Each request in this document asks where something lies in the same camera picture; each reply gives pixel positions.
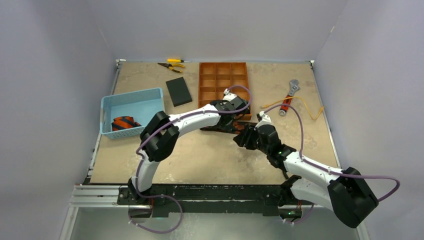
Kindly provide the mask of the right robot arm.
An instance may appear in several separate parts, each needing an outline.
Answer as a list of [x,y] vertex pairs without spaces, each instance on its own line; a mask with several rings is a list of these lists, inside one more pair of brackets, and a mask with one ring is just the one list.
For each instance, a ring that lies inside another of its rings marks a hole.
[[241,148],[261,151],[273,167],[291,174],[280,186],[280,206],[297,201],[317,204],[356,228],[379,205],[357,169],[334,168],[301,156],[281,142],[273,125],[250,126],[233,140]]

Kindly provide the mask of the dark orange floral tie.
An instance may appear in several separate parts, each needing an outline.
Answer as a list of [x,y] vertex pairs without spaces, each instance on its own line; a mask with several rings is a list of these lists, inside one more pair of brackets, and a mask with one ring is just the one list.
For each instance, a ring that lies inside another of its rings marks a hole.
[[221,132],[221,133],[229,133],[229,134],[239,134],[250,126],[255,126],[257,122],[248,122],[248,121],[233,121],[232,123],[226,125],[214,125],[200,128],[201,131],[209,131],[209,132]]

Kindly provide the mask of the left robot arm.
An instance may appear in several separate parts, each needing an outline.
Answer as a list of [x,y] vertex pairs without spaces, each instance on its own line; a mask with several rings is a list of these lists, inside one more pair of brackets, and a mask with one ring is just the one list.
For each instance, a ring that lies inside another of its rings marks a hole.
[[135,151],[140,162],[135,175],[128,180],[130,199],[138,205],[148,201],[156,170],[171,155],[180,137],[201,128],[230,124],[235,117],[245,114],[250,104],[249,100],[233,95],[185,113],[157,112],[140,134],[141,143]]

